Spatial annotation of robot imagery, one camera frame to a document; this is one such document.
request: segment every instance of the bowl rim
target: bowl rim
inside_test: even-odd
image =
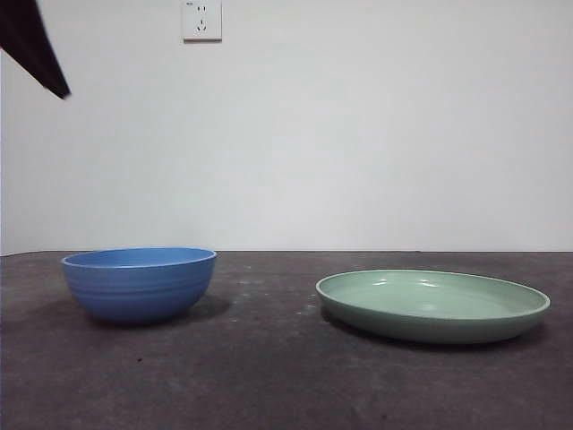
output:
[[[103,266],[98,264],[78,264],[76,262],[69,262],[68,259],[76,257],[78,255],[85,255],[85,254],[100,254],[110,251],[135,251],[138,249],[193,249],[195,251],[206,251],[210,253],[209,256],[204,258],[195,258],[190,259],[188,261],[183,262],[167,262],[163,264],[138,264],[138,265],[123,265],[123,266]],[[83,253],[77,253],[72,255],[65,256],[60,263],[64,266],[69,267],[79,267],[83,269],[106,269],[106,270],[115,270],[115,269],[148,269],[153,267],[170,267],[170,266],[178,266],[182,264],[189,264],[191,262],[205,262],[207,260],[211,260],[217,257],[217,253],[212,249],[207,248],[198,248],[194,246],[135,246],[135,247],[128,247],[128,248],[109,248],[109,249],[99,249],[96,251],[86,251]]]
[[[340,300],[338,298],[335,298],[335,297],[327,294],[321,288],[321,284],[323,282],[326,282],[327,280],[331,280],[333,278],[337,278],[337,277],[344,276],[344,275],[351,275],[351,274],[355,274],[355,273],[379,272],[379,271],[402,271],[402,272],[408,271],[408,272],[421,272],[421,273],[440,273],[440,274],[447,274],[447,275],[458,275],[458,276],[464,276],[464,277],[481,278],[483,280],[494,280],[496,282],[501,282],[501,283],[505,283],[505,284],[513,284],[513,285],[518,286],[520,288],[529,290],[529,291],[535,293],[537,296],[541,297],[543,299],[543,304],[539,307],[536,307],[533,310],[524,311],[524,312],[515,312],[515,313],[511,313],[511,314],[507,314],[505,316],[499,316],[499,317],[484,316],[484,317],[464,318],[464,317],[446,316],[446,315],[431,316],[431,315],[427,315],[427,314],[417,314],[417,313],[408,313],[408,312],[392,312],[391,310],[380,310],[380,309],[369,308],[366,306],[350,305],[348,302],[345,302],[343,300]],[[416,270],[416,269],[374,269],[374,270],[368,270],[368,271],[345,271],[342,273],[336,273],[334,275],[327,276],[326,278],[322,278],[321,280],[319,280],[316,283],[315,288],[316,288],[316,291],[319,293],[319,296],[326,297],[327,299],[332,300],[333,302],[339,303],[339,304],[347,306],[347,307],[354,308],[356,310],[375,312],[376,314],[403,316],[403,317],[407,317],[407,318],[421,318],[421,319],[426,319],[426,320],[441,320],[441,321],[507,320],[507,319],[511,319],[511,318],[519,318],[519,317],[523,317],[523,316],[541,314],[544,311],[546,311],[551,305],[551,300],[549,299],[549,297],[546,294],[539,291],[538,289],[528,287],[527,285],[518,284],[518,283],[512,282],[510,280],[497,279],[497,278],[492,278],[492,277],[488,277],[488,276],[473,275],[470,273],[461,273],[461,272],[456,272],[456,271],[425,271],[425,270]]]

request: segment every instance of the plate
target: plate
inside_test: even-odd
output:
[[[320,280],[339,320],[382,336],[470,344],[516,337],[541,321],[550,299],[506,280],[444,271],[377,270]]]

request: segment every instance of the wall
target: wall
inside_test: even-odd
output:
[[[573,250],[573,3],[43,0],[3,61],[3,253]]]

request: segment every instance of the black cloth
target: black cloth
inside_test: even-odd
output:
[[[36,0],[0,0],[0,47],[57,97],[70,94]]]

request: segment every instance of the plate rim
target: plate rim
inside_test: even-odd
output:
[[[472,277],[472,278],[480,278],[480,279],[484,279],[484,280],[495,280],[497,282],[502,282],[502,283],[507,283],[507,284],[513,284],[516,285],[520,288],[523,289],[527,289],[532,291],[533,293],[535,293],[536,295],[540,296],[543,299],[543,305],[535,308],[534,310],[531,311],[525,311],[525,312],[520,312],[520,313],[513,313],[513,314],[508,314],[507,316],[500,316],[500,317],[474,317],[474,318],[463,318],[463,317],[456,317],[456,316],[431,316],[431,315],[422,315],[422,314],[412,314],[412,313],[398,313],[398,312],[391,312],[391,311],[386,311],[386,310],[380,310],[380,309],[371,309],[368,307],[364,307],[364,306],[358,306],[358,305],[351,305],[347,302],[341,301],[337,298],[334,298],[333,296],[330,296],[329,294],[325,293],[322,289],[321,289],[321,284],[323,282],[326,282],[327,280],[333,279],[333,278],[337,278],[339,276],[343,276],[343,275],[350,275],[350,274],[354,274],[354,273],[366,273],[366,272],[380,272],[380,271],[400,271],[400,272],[423,272],[423,273],[440,273],[440,274],[448,274],[448,275],[458,275],[458,276],[465,276],[465,277]],[[433,320],[433,321],[455,321],[455,322],[462,322],[462,321],[468,321],[468,322],[482,322],[482,321],[500,321],[500,320],[510,320],[510,319],[515,319],[515,318],[522,318],[525,316],[533,316],[533,315],[541,315],[542,313],[544,313],[545,311],[547,311],[547,309],[549,309],[549,307],[551,306],[551,299],[549,298],[549,296],[547,296],[545,293],[543,293],[542,291],[539,291],[538,289],[535,288],[531,288],[528,287],[527,285],[523,285],[523,284],[519,284],[517,282],[513,282],[511,280],[505,280],[505,279],[498,279],[498,278],[492,278],[489,276],[482,276],[482,275],[474,275],[471,273],[462,273],[462,272],[457,272],[457,271],[427,271],[427,270],[422,270],[422,269],[372,269],[372,270],[367,270],[367,271],[344,271],[344,272],[340,272],[340,273],[335,273],[333,275],[329,275],[326,278],[322,278],[320,279],[316,285],[315,285],[315,289],[318,292],[320,297],[326,297],[329,300],[332,300],[333,302],[336,302],[340,305],[344,305],[356,310],[360,310],[360,311],[368,311],[368,312],[372,312],[375,314],[380,314],[380,315],[393,315],[393,316],[398,316],[398,317],[407,317],[407,318],[418,318],[418,319],[424,319],[424,320]]]

